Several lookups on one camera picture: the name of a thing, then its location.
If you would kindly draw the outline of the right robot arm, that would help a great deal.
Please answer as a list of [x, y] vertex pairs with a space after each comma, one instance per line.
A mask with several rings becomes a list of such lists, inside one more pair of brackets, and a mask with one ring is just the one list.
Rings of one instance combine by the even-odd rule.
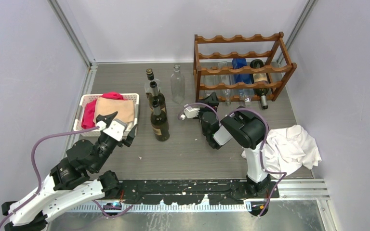
[[243, 147], [243, 154], [247, 160], [247, 191], [256, 198], [264, 193], [269, 194], [271, 176], [266, 170], [264, 154], [261, 150], [268, 133], [268, 125], [261, 117], [243, 106], [219, 120], [217, 116], [219, 100], [215, 93], [199, 100], [198, 103], [205, 104], [205, 107], [198, 112], [198, 118], [202, 134], [209, 146], [213, 149], [220, 149], [234, 139]]

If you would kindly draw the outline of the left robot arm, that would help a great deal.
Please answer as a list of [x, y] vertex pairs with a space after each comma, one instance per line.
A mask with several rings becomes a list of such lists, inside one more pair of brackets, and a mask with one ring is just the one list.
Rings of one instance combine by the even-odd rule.
[[137, 130], [137, 123], [131, 128], [117, 119], [118, 112], [98, 115], [94, 129], [100, 130], [96, 143], [79, 140], [66, 151], [63, 158], [50, 173], [42, 179], [35, 162], [35, 151], [44, 140], [77, 134], [64, 132], [45, 136], [37, 141], [31, 152], [32, 167], [38, 186], [19, 201], [1, 205], [5, 216], [0, 229], [6, 231], [41, 231], [47, 224], [63, 213], [89, 201], [114, 199], [122, 190], [115, 172], [109, 170], [91, 180], [90, 174], [99, 173], [116, 147], [131, 146]]

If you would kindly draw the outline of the blue square glass bottle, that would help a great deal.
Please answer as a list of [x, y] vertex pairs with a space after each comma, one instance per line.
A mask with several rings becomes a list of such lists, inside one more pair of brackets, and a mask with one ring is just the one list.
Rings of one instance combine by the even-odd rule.
[[[232, 67], [234, 69], [240, 69], [242, 67], [247, 66], [247, 61], [245, 58], [234, 58], [232, 60]], [[245, 84], [251, 84], [251, 77], [249, 74], [234, 74], [234, 82], [240, 83], [243, 82]], [[249, 104], [251, 102], [251, 89], [237, 89], [236, 90], [240, 100], [243, 100], [245, 104]]]

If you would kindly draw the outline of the clear glass bottle front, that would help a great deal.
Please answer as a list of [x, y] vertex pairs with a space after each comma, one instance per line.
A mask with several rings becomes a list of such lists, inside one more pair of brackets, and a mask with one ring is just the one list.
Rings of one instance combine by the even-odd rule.
[[[227, 61], [222, 61], [217, 64], [218, 68], [229, 67], [229, 63]], [[229, 74], [226, 75], [219, 75], [220, 83], [224, 83], [225, 85], [233, 84], [233, 80]], [[232, 89], [223, 89], [221, 90], [222, 97], [225, 99], [225, 104], [230, 105], [232, 102], [232, 98], [234, 96], [234, 92]]]

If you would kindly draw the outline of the dark green wine bottle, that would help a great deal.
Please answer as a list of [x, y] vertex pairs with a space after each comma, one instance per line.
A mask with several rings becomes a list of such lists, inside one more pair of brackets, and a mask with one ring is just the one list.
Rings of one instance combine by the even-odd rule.
[[[258, 69], [264, 67], [264, 63], [260, 59], [255, 59], [250, 62], [250, 67], [253, 69]], [[253, 83], [268, 83], [266, 73], [256, 73], [251, 75]], [[258, 88], [254, 89], [254, 93], [260, 97], [260, 103], [262, 109], [268, 109], [267, 94], [269, 92], [268, 88]]]

